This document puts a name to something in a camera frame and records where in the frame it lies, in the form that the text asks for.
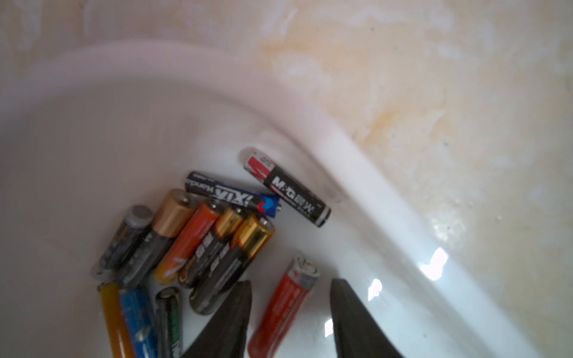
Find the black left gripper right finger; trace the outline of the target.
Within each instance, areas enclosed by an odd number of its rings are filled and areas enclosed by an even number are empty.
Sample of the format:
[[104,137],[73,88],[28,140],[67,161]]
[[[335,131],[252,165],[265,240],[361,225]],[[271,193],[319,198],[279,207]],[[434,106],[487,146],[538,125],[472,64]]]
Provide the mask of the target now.
[[400,357],[347,280],[334,278],[331,315],[338,357]]

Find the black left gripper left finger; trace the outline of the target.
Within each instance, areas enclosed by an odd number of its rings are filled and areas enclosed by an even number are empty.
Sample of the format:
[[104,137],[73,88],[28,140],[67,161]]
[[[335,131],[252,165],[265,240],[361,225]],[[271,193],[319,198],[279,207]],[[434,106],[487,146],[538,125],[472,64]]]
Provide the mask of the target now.
[[182,357],[244,357],[252,283],[240,281]]

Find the black gold battery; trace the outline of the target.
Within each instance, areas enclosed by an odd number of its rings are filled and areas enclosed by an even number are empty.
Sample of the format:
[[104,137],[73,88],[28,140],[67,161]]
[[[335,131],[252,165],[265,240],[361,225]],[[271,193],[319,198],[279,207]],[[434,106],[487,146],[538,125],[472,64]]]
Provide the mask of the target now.
[[275,227],[266,216],[259,213],[250,215],[190,295],[192,310],[203,316],[213,313],[274,234]]
[[193,256],[179,271],[180,285],[186,289],[192,289],[198,285],[248,214],[249,212],[241,207],[228,207],[223,212],[203,238]]

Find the red AA battery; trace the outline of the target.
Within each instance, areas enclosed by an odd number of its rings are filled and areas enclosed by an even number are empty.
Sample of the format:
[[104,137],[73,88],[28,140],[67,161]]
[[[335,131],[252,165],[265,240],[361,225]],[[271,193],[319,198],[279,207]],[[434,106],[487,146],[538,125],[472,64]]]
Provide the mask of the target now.
[[305,256],[292,259],[249,341],[250,357],[275,356],[320,275],[319,269]]

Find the orange battery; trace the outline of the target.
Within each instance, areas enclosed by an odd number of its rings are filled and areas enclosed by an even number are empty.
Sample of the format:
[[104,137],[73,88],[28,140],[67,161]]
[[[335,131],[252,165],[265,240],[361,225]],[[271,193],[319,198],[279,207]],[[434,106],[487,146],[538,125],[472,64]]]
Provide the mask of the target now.
[[176,279],[180,269],[194,254],[224,210],[225,205],[214,199],[208,199],[198,207],[156,268],[153,277],[158,283],[166,285]]

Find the white oval storage box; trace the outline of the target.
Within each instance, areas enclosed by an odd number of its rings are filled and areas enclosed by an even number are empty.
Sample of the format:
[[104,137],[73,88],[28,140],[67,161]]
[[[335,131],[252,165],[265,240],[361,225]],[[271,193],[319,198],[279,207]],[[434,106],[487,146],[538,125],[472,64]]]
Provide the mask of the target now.
[[331,207],[284,206],[245,273],[249,330],[291,259],[321,277],[279,357],[335,357],[331,280],[349,285],[405,357],[538,357],[337,122],[219,52],[129,41],[71,52],[1,94],[1,355],[109,357],[90,272],[132,204],[158,207],[193,170],[261,185],[251,148]]

